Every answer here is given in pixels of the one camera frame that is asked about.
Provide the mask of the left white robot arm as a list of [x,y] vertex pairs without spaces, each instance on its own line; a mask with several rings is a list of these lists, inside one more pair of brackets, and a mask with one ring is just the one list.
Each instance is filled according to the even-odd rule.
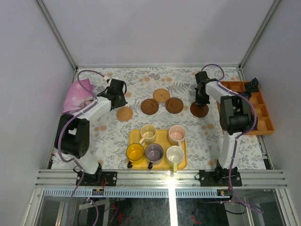
[[77,112],[61,115],[55,138],[55,148],[61,160],[65,163],[75,162],[80,172],[87,174],[87,181],[93,186],[102,183],[103,174],[100,172],[101,164],[89,151],[90,125],[102,115],[127,104],[126,83],[118,79],[109,79],[107,82],[106,89],[97,95],[86,87],[84,81],[76,83],[76,88],[84,90],[92,98],[80,102]]

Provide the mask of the woven tan coaster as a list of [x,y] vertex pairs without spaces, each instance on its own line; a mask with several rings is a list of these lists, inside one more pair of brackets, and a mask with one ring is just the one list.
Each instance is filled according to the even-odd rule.
[[119,121],[129,121],[133,117],[133,110],[127,106],[121,107],[118,109],[116,117]]
[[167,89],[157,89],[153,92],[153,99],[159,103],[165,103],[170,98],[170,93]]

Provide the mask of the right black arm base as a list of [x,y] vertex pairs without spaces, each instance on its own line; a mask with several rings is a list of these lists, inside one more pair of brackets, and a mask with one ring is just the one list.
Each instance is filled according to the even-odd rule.
[[241,187],[241,175],[238,168],[222,169],[216,167],[214,171],[199,170],[200,185],[204,187],[230,186],[230,181],[233,187]]

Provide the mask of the dark brown coaster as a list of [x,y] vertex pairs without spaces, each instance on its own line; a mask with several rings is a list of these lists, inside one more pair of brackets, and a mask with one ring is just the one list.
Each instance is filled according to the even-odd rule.
[[144,114],[153,115],[159,109],[159,104],[155,99],[145,99],[141,103],[141,110]]
[[179,98],[172,97],[166,101],[165,108],[170,113],[180,113],[183,110],[183,102]]
[[209,107],[207,105],[205,105],[205,106],[199,106],[199,105],[195,104],[195,102],[194,102],[194,103],[192,103],[190,105],[190,112],[195,117],[203,118],[203,117],[205,117],[208,114]]

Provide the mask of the pink mug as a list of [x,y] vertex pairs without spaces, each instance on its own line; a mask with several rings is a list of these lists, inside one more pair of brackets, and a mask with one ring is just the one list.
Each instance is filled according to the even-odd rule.
[[172,145],[183,148],[183,143],[186,138],[186,130],[180,125],[173,125],[168,131],[168,140]]

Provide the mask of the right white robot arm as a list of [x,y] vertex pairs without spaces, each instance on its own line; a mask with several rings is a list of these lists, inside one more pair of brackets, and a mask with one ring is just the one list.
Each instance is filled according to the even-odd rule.
[[231,175],[237,170],[234,166],[239,138],[252,130],[257,117],[252,116],[255,109],[247,94],[237,93],[223,86],[217,79],[210,79],[205,71],[198,72],[196,78],[196,97],[194,104],[199,114],[208,114],[210,101],[214,98],[220,104],[219,122],[223,130],[222,152],[215,168],[215,182],[224,186],[231,181]]

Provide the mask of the dark brown coaster bottom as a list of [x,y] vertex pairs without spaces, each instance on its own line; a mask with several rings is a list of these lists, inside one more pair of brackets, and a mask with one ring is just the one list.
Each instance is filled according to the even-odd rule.
[[194,103],[192,103],[190,105],[190,112],[195,117],[203,118],[203,117],[205,117],[208,114],[209,107],[207,105],[205,105],[205,106],[199,106],[199,105],[195,104],[195,102],[194,102]]

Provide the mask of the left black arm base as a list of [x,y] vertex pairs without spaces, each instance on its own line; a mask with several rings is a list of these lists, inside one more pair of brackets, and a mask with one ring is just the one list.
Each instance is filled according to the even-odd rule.
[[95,174],[85,173],[82,181],[80,182],[80,178],[82,176],[82,172],[80,169],[73,168],[73,171],[77,173],[76,185],[79,186],[116,186],[117,184],[117,175],[116,171],[103,171],[102,166],[99,165]]

